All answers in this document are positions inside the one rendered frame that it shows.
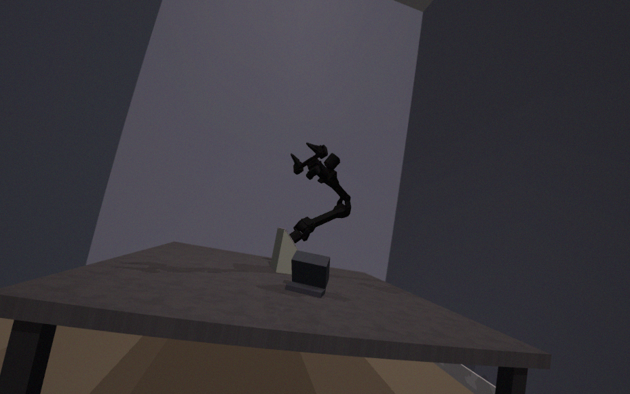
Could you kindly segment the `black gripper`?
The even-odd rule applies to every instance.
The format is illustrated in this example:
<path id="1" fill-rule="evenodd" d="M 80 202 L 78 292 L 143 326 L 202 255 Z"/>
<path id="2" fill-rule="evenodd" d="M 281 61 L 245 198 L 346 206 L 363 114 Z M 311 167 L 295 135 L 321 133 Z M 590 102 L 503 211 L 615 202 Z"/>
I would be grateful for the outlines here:
<path id="1" fill-rule="evenodd" d="M 293 154 L 291 154 L 291 157 L 294 161 L 294 165 L 293 165 L 293 172 L 296 173 L 296 175 L 298 175 L 299 173 L 303 172 L 303 167 L 308 166 L 308 168 L 312 168 L 314 166 L 316 166 L 317 162 L 319 162 L 321 164 L 322 169 L 324 168 L 324 165 L 322 164 L 321 161 L 319 161 L 317 158 L 323 159 L 324 157 L 328 156 L 328 151 L 327 151 L 327 147 L 325 145 L 313 145 L 311 143 L 306 143 L 306 145 L 311 149 L 314 150 L 315 154 L 314 156 L 312 156 L 311 158 L 309 158 L 308 160 L 306 160 L 305 162 L 301 163 L 299 161 L 299 159 L 297 157 L 295 157 Z"/>

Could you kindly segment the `dark grey sloped panel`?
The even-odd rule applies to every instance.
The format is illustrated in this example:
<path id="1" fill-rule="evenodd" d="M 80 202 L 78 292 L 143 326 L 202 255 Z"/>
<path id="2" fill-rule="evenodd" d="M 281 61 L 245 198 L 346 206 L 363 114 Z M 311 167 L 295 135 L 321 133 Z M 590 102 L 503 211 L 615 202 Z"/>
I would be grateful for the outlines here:
<path id="1" fill-rule="evenodd" d="M 329 281 L 330 257 L 296 251 L 292 260 L 292 281 L 285 290 L 321 298 Z"/>

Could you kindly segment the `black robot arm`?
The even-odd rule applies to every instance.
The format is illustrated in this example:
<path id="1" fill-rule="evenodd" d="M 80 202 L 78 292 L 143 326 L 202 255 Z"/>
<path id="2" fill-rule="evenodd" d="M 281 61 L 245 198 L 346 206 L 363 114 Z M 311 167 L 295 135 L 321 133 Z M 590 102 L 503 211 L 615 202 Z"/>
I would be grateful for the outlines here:
<path id="1" fill-rule="evenodd" d="M 316 227 L 327 223 L 328 221 L 333 221 L 333 219 L 335 218 L 344 218 L 350 215 L 350 196 L 340 186 L 337 179 L 337 172 L 334 170 L 339 163 L 340 159 L 335 154 L 331 153 L 327 160 L 324 161 L 324 164 L 327 167 L 324 166 L 324 168 L 322 169 L 321 164 L 317 162 L 317 165 L 309 168 L 308 173 L 306 173 L 306 177 L 309 180 L 313 179 L 315 175 L 318 175 L 320 177 L 318 179 L 318 182 L 326 183 L 328 186 L 333 188 L 334 191 L 340 196 L 340 199 L 337 201 L 337 205 L 332 211 L 329 211 L 313 219 L 305 217 L 301 219 L 301 221 L 298 221 L 298 223 L 294 227 L 294 232 L 289 234 L 295 244 L 301 239 L 303 241 L 306 241 L 310 233 L 312 233 Z M 345 201 L 345 205 L 342 204 L 343 200 Z"/>

